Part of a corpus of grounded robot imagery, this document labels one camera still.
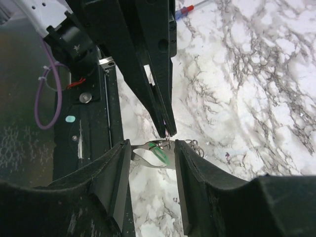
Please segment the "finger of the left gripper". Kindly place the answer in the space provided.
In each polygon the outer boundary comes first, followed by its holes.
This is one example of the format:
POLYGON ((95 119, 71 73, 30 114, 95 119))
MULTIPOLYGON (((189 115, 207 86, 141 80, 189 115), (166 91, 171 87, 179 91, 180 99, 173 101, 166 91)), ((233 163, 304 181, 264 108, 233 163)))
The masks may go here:
POLYGON ((172 109, 172 61, 176 54, 175 1, 137 0, 135 2, 143 32, 149 66, 154 80, 155 122, 159 135, 175 135, 172 109))
POLYGON ((67 4, 103 53, 109 53, 129 88, 149 112, 153 123, 155 99, 145 40, 136 0, 69 0, 67 4))

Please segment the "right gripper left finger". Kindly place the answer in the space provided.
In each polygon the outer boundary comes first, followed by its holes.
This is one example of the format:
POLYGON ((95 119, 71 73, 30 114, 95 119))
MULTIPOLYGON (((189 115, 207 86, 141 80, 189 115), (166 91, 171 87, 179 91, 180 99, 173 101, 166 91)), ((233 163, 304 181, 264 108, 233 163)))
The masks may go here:
POLYGON ((92 163, 46 187, 1 181, 3 237, 133 237, 131 144, 117 143, 92 163))

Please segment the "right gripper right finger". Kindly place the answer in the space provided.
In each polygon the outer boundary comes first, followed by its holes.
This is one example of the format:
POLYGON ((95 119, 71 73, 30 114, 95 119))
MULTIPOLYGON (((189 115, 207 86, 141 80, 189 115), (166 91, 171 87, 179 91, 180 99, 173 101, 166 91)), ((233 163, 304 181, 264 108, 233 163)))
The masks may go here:
POLYGON ((175 142, 184 234, 189 237, 313 237, 316 178, 264 175, 245 181, 175 142))

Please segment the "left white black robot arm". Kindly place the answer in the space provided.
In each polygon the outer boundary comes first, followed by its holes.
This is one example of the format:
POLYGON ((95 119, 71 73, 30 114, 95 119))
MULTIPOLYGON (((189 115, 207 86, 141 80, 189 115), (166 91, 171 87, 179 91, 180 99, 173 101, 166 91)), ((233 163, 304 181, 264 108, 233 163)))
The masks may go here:
POLYGON ((177 132, 172 109, 176 55, 173 0, 17 0, 53 56, 87 77, 94 48, 112 57, 129 88, 149 112, 161 138, 177 132))

